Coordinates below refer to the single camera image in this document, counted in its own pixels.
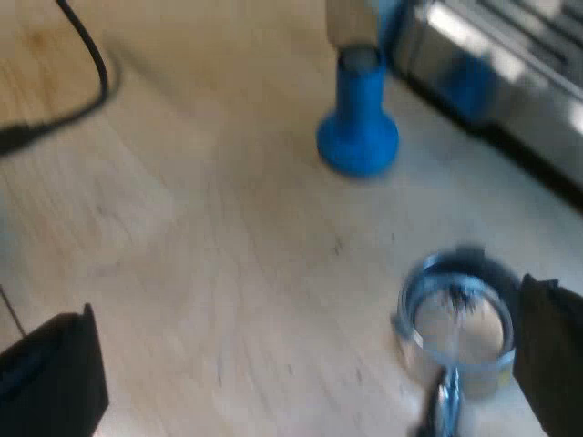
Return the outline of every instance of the black wire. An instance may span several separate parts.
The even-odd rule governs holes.
[[[16,316],[16,311],[12,307],[10,300],[8,300],[8,296],[6,296],[6,293],[4,293],[4,289],[2,288],[1,285],[0,296],[2,296],[2,300],[4,301],[6,307],[8,308],[8,312],[10,312],[10,317],[12,317],[12,320],[14,321],[16,327],[18,328],[18,332],[20,332],[20,335],[22,335],[23,337],[26,337],[25,329],[22,327],[22,323],[20,323],[20,319],[18,319],[18,316]]]
[[[85,29],[75,12],[73,12],[73,9],[71,9],[71,6],[69,6],[65,0],[56,0],[56,3],[59,5],[63,11],[63,14],[65,14],[71,25],[73,25],[73,27],[77,30],[79,36],[85,43],[89,54],[93,58],[93,62],[97,68],[97,73],[99,74],[100,91],[99,95],[93,102],[80,108],[77,112],[73,112],[72,114],[61,117],[49,124],[45,124],[47,131],[52,131],[66,125],[70,125],[77,122],[79,119],[86,117],[96,109],[99,109],[101,106],[103,106],[103,104],[106,103],[109,94],[106,65],[103,62],[101,54],[99,54],[99,50],[97,49],[93,38],[91,38],[89,32]]]
[[[31,143],[43,135],[54,132],[61,127],[76,123],[80,119],[88,116],[95,110],[102,107],[112,94],[111,90],[109,89],[109,83],[107,80],[106,65],[103,62],[103,58],[101,57],[101,54],[99,53],[93,38],[91,38],[91,35],[85,29],[66,0],[56,0],[56,3],[61,8],[63,14],[65,14],[71,25],[73,25],[73,27],[79,33],[79,36],[83,40],[83,43],[85,44],[89,54],[93,58],[97,73],[99,74],[99,94],[92,102],[81,107],[77,111],[62,116],[61,118],[57,118],[56,120],[52,120],[47,123],[37,123],[34,125],[29,125],[28,123],[23,122],[0,128],[0,157],[9,155],[25,147],[28,147]],[[115,65],[115,67],[116,70],[119,71],[118,65]]]

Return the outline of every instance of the black object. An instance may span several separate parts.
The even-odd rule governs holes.
[[[99,94],[92,102],[80,109],[48,123],[36,123],[34,125],[18,123],[0,128],[0,156],[17,152],[46,134],[54,132],[61,127],[76,123],[81,118],[84,118],[102,107],[110,97],[106,65],[103,62],[103,58],[101,57],[101,54],[99,54],[99,50],[91,38],[91,35],[85,29],[66,0],[56,0],[56,3],[59,5],[71,25],[77,30],[79,36],[85,43],[89,54],[93,58],[97,73],[99,74]]]
[[[0,435],[89,437],[109,404],[91,307],[54,317],[0,355]]]
[[[583,435],[583,298],[526,275],[514,375],[549,437]]]

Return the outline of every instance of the blue cylinder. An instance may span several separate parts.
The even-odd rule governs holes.
[[[317,132],[318,150],[334,169],[355,177],[381,173],[394,160],[399,134],[383,112],[385,62],[373,45],[341,48],[336,110]]]

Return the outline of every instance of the light wood surface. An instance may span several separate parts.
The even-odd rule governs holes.
[[[414,262],[474,241],[519,275],[583,283],[580,215],[402,83],[386,90],[391,171],[358,182],[322,164],[323,1],[73,6],[123,84],[0,162],[0,280],[26,330],[93,305],[111,398],[99,437],[405,436],[424,393],[389,317]],[[56,6],[3,7],[0,119],[96,92]],[[464,436],[544,435],[515,383],[466,411]]]

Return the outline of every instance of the blue base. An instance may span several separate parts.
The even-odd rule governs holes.
[[[369,120],[358,135],[342,135],[333,113],[323,120],[316,137],[320,156],[332,168],[358,178],[385,171],[393,162],[399,143],[397,127],[385,114],[374,122]]]

